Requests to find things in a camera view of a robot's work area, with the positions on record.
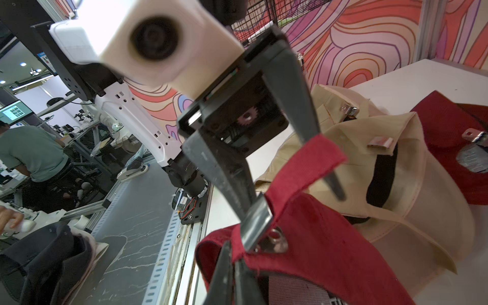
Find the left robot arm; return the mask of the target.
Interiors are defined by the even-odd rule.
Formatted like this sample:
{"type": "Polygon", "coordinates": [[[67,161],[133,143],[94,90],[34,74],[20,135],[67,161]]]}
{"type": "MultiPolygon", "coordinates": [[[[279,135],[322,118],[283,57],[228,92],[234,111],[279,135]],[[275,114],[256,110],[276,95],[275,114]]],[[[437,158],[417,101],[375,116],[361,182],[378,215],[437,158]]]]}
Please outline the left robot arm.
{"type": "Polygon", "coordinates": [[[320,132],[298,61],[276,26],[261,34],[178,118],[185,144],[160,131],[115,72],[102,64],[70,62],[51,35],[54,27],[45,22],[33,31],[75,95],[127,127],[176,186],[191,191],[210,182],[241,219],[257,202],[247,156],[289,125],[302,143],[320,132]]]}

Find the dark red cap front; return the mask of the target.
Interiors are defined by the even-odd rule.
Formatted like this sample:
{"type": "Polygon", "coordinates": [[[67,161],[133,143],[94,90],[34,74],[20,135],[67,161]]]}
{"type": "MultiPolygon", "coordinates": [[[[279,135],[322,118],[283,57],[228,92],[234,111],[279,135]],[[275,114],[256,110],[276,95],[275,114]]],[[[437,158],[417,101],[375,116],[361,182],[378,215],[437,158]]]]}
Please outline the dark red cap front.
{"type": "Polygon", "coordinates": [[[433,91],[413,109],[432,155],[472,205],[487,205],[487,146],[474,142],[487,132],[487,107],[456,104],[433,91]]]}

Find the red Colorado cap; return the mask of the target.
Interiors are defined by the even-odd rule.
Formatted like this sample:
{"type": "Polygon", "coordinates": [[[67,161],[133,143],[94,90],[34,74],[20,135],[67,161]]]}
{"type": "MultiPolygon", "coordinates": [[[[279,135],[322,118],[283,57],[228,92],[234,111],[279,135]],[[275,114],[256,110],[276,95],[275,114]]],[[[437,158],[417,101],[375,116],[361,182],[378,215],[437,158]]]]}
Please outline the red Colorado cap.
{"type": "Polygon", "coordinates": [[[226,242],[231,260],[243,260],[256,275],[269,276],[269,299],[282,304],[316,304],[330,292],[348,304],[412,304],[413,300],[375,247],[340,213],[306,190],[345,162],[346,156],[324,136],[312,138],[282,167],[265,198],[272,226],[282,230],[282,254],[248,253],[241,226],[216,230],[195,250],[206,285],[217,278],[217,259],[226,242]]]}

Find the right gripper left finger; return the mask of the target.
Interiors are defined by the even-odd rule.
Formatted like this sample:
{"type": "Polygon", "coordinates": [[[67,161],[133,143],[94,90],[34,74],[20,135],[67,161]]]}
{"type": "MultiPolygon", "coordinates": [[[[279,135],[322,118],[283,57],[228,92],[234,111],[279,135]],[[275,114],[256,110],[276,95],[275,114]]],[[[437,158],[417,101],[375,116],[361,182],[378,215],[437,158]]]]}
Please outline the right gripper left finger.
{"type": "Polygon", "coordinates": [[[219,254],[204,305],[229,305],[233,298],[233,263],[231,242],[219,254]]]}

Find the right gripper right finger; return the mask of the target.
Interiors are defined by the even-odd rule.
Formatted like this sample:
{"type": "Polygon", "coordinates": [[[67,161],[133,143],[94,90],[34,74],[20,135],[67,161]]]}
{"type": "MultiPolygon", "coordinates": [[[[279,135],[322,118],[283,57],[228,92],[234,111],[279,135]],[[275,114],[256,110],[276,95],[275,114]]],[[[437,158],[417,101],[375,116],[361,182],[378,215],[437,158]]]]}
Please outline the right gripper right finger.
{"type": "Polygon", "coordinates": [[[247,267],[244,260],[236,261],[234,267],[234,304],[265,305],[264,297],[254,273],[247,267]]]}

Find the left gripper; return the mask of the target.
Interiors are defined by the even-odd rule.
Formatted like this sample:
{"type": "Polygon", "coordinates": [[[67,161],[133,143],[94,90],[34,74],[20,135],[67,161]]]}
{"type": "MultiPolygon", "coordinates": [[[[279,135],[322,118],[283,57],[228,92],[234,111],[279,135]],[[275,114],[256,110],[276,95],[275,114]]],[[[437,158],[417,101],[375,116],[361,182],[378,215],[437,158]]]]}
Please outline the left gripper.
{"type": "Polygon", "coordinates": [[[239,152],[256,151],[288,122],[302,144],[321,134],[296,56],[282,50],[267,57],[286,40],[276,26],[267,29],[177,120],[186,139],[184,155],[224,195],[239,220],[256,200],[249,165],[239,152]]]}

